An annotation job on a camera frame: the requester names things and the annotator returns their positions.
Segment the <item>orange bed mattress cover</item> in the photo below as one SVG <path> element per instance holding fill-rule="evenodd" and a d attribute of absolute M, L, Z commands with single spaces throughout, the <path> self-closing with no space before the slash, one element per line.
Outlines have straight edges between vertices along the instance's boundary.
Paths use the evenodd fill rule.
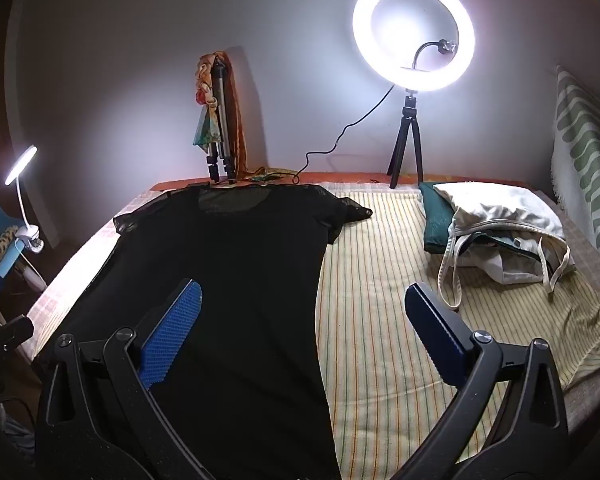
<path fill-rule="evenodd" d="M 242 180 L 238 181 L 239 185 L 246 185 L 250 183 L 264 183 L 264 184 L 291 184 L 294 183 L 294 175 L 290 172 L 286 174 L 277 174 L 280 178 L 273 180 Z M 299 177 L 299 183 L 301 184 L 319 184 L 323 182 L 327 183 L 379 183 L 388 185 L 390 177 L 381 172 L 302 172 Z M 477 177 L 459 177 L 459 176 L 442 176 L 441 174 L 425 174 L 424 181 L 430 182 L 456 182 L 456 181 L 479 181 L 479 182 L 495 182 L 499 184 L 521 186 L 522 188 L 532 188 L 527 183 L 515 180 L 502 180 L 493 178 L 477 178 Z M 178 190 L 179 188 L 187 188 L 189 185 L 195 184 L 207 184 L 209 183 L 208 178 L 191 178 L 182 180 L 163 181 L 154 184 L 151 191 L 169 191 Z M 399 178 L 400 185 L 411 185 L 417 186 L 416 174 L 401 174 Z"/>

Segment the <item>black gooseneck phone holder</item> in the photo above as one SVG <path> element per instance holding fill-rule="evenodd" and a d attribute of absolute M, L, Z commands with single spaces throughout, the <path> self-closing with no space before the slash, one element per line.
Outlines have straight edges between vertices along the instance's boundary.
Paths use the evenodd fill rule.
<path fill-rule="evenodd" d="M 456 55 L 456 43 L 452 40 L 439 39 L 426 41 L 416 48 L 411 61 L 405 61 L 402 70 L 432 72 L 447 66 Z"/>

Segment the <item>green white patterned pillow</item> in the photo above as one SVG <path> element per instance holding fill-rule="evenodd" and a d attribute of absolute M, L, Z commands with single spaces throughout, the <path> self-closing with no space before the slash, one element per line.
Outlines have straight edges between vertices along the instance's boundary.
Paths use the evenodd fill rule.
<path fill-rule="evenodd" d="M 558 203 L 600 253 L 600 96 L 556 68 L 552 181 Z"/>

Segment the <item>black mesh t-shirt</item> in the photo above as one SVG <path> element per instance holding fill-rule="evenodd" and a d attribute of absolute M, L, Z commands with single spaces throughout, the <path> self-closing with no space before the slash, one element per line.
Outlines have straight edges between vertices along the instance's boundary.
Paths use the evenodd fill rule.
<path fill-rule="evenodd" d="M 326 248 L 371 215 L 317 185 L 166 194 L 116 219 L 114 252 L 58 330 L 106 339 L 196 282 L 200 312 L 150 389 L 168 422 L 215 478 L 336 479 L 317 286 Z"/>

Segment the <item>dark green folded cloth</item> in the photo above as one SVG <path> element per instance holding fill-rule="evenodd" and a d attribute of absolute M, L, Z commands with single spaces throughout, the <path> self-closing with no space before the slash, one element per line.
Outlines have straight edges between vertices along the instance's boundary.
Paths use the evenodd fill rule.
<path fill-rule="evenodd" d="M 422 182 L 418 185 L 425 214 L 424 249 L 431 255 L 443 255 L 449 241 L 453 209 L 437 193 L 435 185 L 436 182 Z M 467 244 L 504 248 L 535 261 L 540 260 L 535 249 L 523 248 L 521 241 L 516 240 L 514 233 L 510 231 L 486 229 L 473 232 L 469 234 Z"/>

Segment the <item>white tote bag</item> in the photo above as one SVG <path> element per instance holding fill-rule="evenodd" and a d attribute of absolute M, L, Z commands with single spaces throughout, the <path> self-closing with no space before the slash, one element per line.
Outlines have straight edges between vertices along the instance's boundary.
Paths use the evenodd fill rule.
<path fill-rule="evenodd" d="M 503 286 L 540 283 L 550 296 L 573 268 L 571 248 L 553 209 L 528 188 L 490 182 L 441 182 L 432 192 L 451 208 L 437 276 L 438 294 L 455 311 L 461 268 Z"/>

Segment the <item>silver folded tripod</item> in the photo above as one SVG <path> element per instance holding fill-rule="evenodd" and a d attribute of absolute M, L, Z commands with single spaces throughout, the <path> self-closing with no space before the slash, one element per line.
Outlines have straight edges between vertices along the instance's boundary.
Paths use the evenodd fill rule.
<path fill-rule="evenodd" d="M 211 153 L 207 156 L 209 174 L 213 183 L 221 182 L 219 162 L 222 162 L 227 180 L 234 182 L 236 179 L 235 161 L 230 147 L 226 114 L 224 84 L 226 73 L 226 65 L 217 58 L 211 66 L 211 89 L 212 96 L 215 99 L 215 116 L 218 123 L 219 140 L 211 143 Z"/>

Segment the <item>white clip desk lamp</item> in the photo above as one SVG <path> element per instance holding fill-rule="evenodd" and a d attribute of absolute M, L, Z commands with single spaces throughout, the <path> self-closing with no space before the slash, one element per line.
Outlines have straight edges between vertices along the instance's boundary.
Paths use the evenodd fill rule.
<path fill-rule="evenodd" d="M 24 247 L 34 254 L 39 254 L 44 248 L 44 240 L 42 240 L 40 234 L 40 228 L 29 221 L 27 216 L 26 206 L 24 206 L 23 190 L 20 183 L 20 177 L 23 171 L 28 168 L 32 159 L 38 152 L 38 148 L 35 145 L 30 145 L 14 162 L 12 168 L 9 169 L 9 173 L 5 178 L 5 185 L 15 185 L 18 204 L 20 208 L 20 214 L 23 222 L 23 226 L 20 226 L 16 233 L 18 240 L 23 242 Z"/>

